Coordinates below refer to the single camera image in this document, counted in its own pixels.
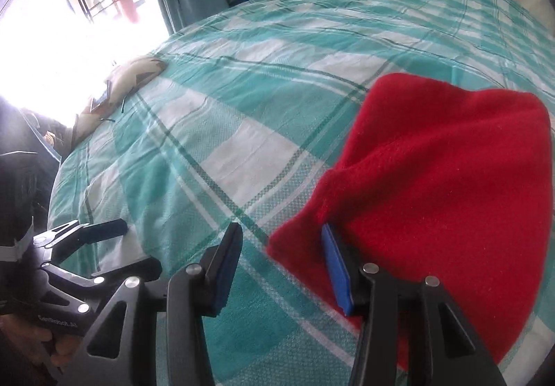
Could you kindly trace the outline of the person's left hand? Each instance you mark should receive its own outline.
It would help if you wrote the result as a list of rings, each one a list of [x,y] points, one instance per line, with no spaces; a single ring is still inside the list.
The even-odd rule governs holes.
[[[15,315],[1,316],[1,332],[22,355],[34,365],[42,363],[40,350],[43,345],[53,339],[48,329],[33,326],[26,320]],[[54,351],[50,356],[51,363],[58,368],[65,368],[79,349],[82,339],[74,335],[62,335],[55,338]]]

